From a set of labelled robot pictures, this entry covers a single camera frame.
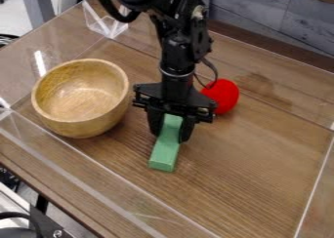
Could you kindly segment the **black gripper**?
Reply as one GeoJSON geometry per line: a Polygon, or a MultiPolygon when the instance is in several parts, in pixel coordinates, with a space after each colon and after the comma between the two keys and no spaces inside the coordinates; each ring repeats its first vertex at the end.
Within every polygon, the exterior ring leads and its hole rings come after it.
{"type": "Polygon", "coordinates": [[[165,123],[165,114],[183,117],[179,142],[186,142],[193,135],[196,121],[212,123],[217,102],[205,96],[196,87],[182,95],[178,91],[165,94],[161,83],[135,84],[134,105],[147,112],[151,133],[158,137],[165,123]]]}

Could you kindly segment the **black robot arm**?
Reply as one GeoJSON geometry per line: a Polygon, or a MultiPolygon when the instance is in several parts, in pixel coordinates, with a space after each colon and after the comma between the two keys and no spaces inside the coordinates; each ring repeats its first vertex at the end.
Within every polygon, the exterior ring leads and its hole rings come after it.
{"type": "Polygon", "coordinates": [[[178,141],[186,142],[200,122],[213,121],[217,102],[194,86],[196,65],[212,65],[206,55],[213,39],[208,30],[204,0],[98,0],[109,15],[130,23],[142,13],[155,26],[162,49],[159,71],[162,81],[137,84],[134,105],[147,112],[150,131],[159,135],[167,116],[182,118],[178,141]]]}

